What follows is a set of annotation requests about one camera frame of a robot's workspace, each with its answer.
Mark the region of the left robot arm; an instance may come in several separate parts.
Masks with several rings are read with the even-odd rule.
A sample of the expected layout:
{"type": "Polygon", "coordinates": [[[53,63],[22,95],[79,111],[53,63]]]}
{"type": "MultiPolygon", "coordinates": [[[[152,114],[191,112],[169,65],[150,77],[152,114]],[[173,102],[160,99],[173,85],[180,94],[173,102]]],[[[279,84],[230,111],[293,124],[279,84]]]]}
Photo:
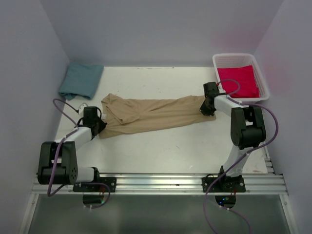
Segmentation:
{"type": "Polygon", "coordinates": [[[78,166],[77,151],[101,133],[106,123],[101,119],[98,107],[85,107],[77,127],[63,138],[42,143],[37,179],[39,184],[71,185],[84,182],[94,192],[101,187],[101,179],[94,175],[92,167],[78,166]]]}

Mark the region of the beige t shirt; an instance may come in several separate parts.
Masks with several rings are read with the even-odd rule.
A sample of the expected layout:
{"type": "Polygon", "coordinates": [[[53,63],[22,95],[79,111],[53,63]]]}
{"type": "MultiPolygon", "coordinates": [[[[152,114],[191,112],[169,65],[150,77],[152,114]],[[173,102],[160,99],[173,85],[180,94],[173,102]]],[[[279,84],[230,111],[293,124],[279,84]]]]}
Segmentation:
{"type": "Polygon", "coordinates": [[[101,101],[107,125],[99,137],[105,139],[216,120],[215,116],[205,116],[200,112],[204,99],[204,96],[123,99],[109,94],[101,101]]]}

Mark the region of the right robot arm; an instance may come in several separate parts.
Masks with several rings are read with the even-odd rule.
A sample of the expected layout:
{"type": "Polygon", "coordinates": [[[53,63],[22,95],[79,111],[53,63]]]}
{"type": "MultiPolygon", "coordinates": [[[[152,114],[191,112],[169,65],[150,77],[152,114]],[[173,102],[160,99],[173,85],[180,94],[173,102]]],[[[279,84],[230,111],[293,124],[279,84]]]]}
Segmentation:
{"type": "Polygon", "coordinates": [[[205,116],[214,116],[215,111],[221,111],[231,118],[230,137],[233,146],[217,179],[218,188],[226,192],[242,177],[250,151],[266,139],[263,114],[260,107],[243,104],[221,93],[216,82],[205,83],[203,89],[205,99],[200,112],[205,116]]]}

